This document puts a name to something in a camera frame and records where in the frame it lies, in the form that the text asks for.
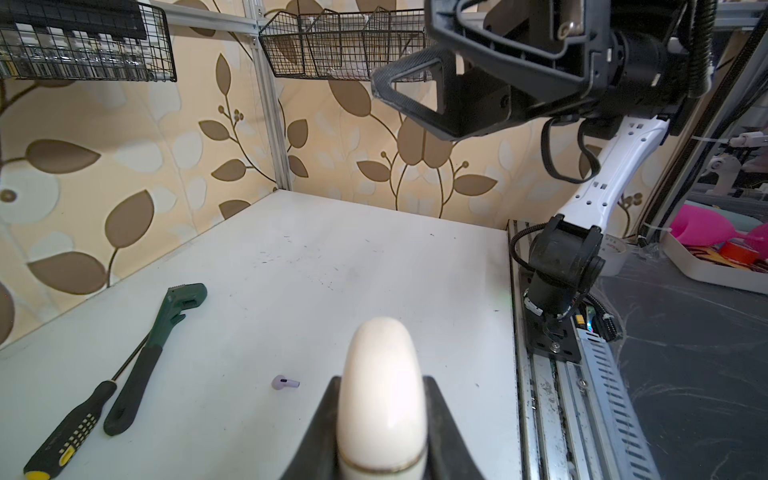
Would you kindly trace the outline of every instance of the white zip tie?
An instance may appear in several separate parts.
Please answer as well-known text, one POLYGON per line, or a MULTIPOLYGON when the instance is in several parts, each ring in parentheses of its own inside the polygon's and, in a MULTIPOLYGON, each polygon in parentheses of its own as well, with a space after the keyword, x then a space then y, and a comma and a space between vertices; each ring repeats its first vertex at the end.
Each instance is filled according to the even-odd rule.
POLYGON ((698 141, 713 141, 719 144, 727 144, 728 142, 730 142, 729 138, 705 138, 705 137, 697 137, 696 135, 692 135, 691 138, 698 141))
POLYGON ((648 225, 648 224, 647 224, 647 223, 645 223, 645 222, 643 222, 643 225, 645 225, 646 227, 650 228, 651 230, 663 230, 663 231, 665 231, 665 232, 671 232, 671 231, 672 231, 672 228, 671 228, 671 227, 667 227, 667 228, 663 228, 663 227, 654 227, 653 225, 648 225))

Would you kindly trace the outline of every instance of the screwdriver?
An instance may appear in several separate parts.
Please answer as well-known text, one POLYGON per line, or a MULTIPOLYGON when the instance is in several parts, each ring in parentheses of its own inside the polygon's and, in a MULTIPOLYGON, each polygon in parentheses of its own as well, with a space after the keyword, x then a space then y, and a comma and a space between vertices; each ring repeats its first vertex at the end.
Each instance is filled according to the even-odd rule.
POLYGON ((88 434, 96 426, 101 417, 101 410, 109 400, 118 384, 115 380, 128 367, 131 360, 139 353, 147 342, 149 334, 141 340, 131 356, 123 363, 112 379, 98 384, 96 390, 80 405, 72 409, 56 430, 45 440, 45 443, 29 459, 24 466, 24 476, 27 480, 49 480, 56 477, 70 461, 74 453, 81 447, 88 434))

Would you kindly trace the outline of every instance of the dark gray table surface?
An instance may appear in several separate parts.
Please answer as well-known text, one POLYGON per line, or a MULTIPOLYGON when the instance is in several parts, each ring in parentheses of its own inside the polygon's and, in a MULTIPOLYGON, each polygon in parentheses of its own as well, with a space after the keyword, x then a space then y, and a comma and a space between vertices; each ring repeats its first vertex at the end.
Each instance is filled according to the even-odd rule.
POLYGON ((593 292, 624 327, 614 357, 665 480, 768 478, 768 296, 633 252, 593 292))

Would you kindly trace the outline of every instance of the floral wallpaper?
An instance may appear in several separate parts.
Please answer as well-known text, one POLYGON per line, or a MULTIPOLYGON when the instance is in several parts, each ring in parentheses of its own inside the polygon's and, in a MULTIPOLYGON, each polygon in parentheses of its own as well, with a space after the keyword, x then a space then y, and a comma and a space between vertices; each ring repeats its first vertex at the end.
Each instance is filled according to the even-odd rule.
MULTIPOLYGON (((319 13, 421 8, 421 0, 267 0, 267 16, 285 9, 319 13)), ((374 99, 358 81, 278 78, 287 121, 293 189, 412 214, 504 228, 507 221, 546 221, 578 188, 550 178, 539 141, 545 119, 458 143, 440 141, 374 99)), ((434 82, 401 83, 411 98, 435 107, 434 82)), ((551 132, 560 172, 588 172, 576 124, 551 132)), ((588 139, 599 151, 605 141, 588 139)), ((677 139, 670 138, 638 171, 611 215, 608 233, 625 237, 664 172, 677 139)))
POLYGON ((0 346, 275 188, 246 40, 170 33, 177 83, 0 81, 0 346))

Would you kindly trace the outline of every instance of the white plastic cup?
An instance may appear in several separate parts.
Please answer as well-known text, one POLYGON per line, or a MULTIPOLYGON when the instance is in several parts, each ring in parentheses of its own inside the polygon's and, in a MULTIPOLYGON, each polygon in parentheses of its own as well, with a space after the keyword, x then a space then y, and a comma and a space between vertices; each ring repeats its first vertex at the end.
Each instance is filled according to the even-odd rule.
POLYGON ((604 235, 598 255, 605 260, 600 276, 616 276, 629 257, 629 249, 621 238, 604 235))

